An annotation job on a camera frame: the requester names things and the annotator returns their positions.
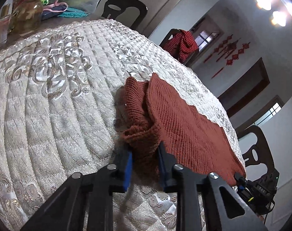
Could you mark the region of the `red Chinese knot decoration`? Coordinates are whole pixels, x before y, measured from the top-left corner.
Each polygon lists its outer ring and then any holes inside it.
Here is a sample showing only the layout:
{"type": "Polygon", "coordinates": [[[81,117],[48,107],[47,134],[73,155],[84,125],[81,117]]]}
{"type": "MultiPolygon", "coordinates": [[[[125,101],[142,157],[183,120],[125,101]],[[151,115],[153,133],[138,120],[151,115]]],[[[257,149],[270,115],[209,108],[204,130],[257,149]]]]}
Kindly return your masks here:
{"type": "Polygon", "coordinates": [[[203,64],[208,62],[212,57],[217,56],[215,62],[220,62],[223,60],[225,64],[213,74],[211,79],[219,75],[226,66],[232,66],[233,62],[239,59],[241,54],[245,53],[245,50],[250,48],[250,42],[242,43],[238,46],[241,38],[232,42],[233,34],[228,35],[225,40],[223,40],[216,48],[213,49],[212,53],[203,61],[203,64]]]}

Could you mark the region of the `teal woven basket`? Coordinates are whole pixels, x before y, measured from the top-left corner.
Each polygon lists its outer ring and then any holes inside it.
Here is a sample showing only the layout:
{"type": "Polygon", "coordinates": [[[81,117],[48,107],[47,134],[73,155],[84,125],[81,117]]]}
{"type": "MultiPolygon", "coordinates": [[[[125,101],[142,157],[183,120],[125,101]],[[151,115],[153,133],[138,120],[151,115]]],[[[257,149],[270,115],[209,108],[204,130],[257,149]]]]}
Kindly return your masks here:
{"type": "Polygon", "coordinates": [[[87,17],[89,15],[88,12],[77,9],[77,8],[72,8],[68,7],[66,11],[58,15],[57,17],[61,18],[83,18],[87,17]]]}

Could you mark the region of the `rust red knit sweater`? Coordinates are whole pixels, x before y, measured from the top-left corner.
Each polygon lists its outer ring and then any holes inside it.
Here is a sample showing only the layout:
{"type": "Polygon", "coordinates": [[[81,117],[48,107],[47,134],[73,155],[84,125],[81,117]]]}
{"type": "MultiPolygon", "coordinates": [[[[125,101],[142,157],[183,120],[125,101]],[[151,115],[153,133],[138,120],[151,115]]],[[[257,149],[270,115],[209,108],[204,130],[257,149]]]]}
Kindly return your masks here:
{"type": "Polygon", "coordinates": [[[129,77],[124,90],[128,129],[122,138],[134,148],[139,161],[149,164],[163,143],[167,153],[193,172],[216,172],[230,186],[236,184],[235,173],[246,176],[223,127],[188,105],[158,74],[144,82],[129,77]]]}

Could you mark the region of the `cream quilted bedspread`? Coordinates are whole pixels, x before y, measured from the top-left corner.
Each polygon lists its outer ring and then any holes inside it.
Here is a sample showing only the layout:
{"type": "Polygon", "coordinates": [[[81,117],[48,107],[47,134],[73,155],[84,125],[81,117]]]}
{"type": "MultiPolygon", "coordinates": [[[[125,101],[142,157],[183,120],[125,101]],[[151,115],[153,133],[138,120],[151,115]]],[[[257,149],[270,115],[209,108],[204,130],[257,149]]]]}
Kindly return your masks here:
{"type": "Polygon", "coordinates": [[[240,164],[235,130],[190,69],[114,20],[48,28],[0,50],[0,220],[19,230],[74,172],[107,165],[125,130],[120,93],[152,73],[221,126],[240,164]]]}

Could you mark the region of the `glass jar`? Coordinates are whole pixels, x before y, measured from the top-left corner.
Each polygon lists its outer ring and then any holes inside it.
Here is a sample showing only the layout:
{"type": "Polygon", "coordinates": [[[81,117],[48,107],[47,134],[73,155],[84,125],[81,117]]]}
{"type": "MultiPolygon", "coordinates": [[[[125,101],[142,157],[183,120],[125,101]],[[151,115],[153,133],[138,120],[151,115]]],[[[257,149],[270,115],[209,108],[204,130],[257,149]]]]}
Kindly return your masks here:
{"type": "Polygon", "coordinates": [[[40,0],[25,0],[13,11],[9,32],[25,34],[37,29],[41,23],[43,4],[40,0]]]}

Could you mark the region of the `dark wooden chair right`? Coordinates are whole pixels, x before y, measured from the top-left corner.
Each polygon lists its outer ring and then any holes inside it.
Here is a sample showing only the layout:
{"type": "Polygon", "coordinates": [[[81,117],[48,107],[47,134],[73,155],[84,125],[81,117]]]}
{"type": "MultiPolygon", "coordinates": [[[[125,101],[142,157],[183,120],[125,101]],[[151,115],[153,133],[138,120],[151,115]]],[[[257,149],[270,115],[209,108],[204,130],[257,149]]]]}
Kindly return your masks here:
{"type": "Polygon", "coordinates": [[[268,172],[275,170],[274,160],[270,151],[268,142],[261,128],[256,125],[246,128],[238,134],[238,139],[245,137],[248,134],[255,134],[257,142],[253,144],[242,157],[245,161],[245,166],[265,164],[268,172]]]}

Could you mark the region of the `pink blue pouch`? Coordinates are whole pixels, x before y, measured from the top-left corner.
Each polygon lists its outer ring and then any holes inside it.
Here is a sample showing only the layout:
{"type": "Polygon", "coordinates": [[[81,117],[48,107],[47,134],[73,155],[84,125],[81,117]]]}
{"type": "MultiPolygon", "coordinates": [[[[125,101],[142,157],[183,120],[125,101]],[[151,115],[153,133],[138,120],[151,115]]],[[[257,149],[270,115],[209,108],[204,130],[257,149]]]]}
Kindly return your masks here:
{"type": "Polygon", "coordinates": [[[44,5],[41,15],[41,21],[45,21],[52,17],[58,16],[68,9],[68,4],[65,2],[55,1],[54,3],[44,5]]]}

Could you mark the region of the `dark wooden chair left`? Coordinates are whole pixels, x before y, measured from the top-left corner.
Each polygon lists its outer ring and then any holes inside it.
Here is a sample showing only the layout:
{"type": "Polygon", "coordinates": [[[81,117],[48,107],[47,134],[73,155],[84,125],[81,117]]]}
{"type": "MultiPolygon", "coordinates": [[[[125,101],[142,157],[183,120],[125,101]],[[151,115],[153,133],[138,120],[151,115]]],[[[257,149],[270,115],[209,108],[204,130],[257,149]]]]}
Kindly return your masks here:
{"type": "Polygon", "coordinates": [[[129,7],[134,7],[139,11],[138,17],[130,26],[132,30],[137,30],[148,12],[146,5],[139,0],[107,0],[100,18],[116,20],[116,18],[123,14],[129,7]]]}

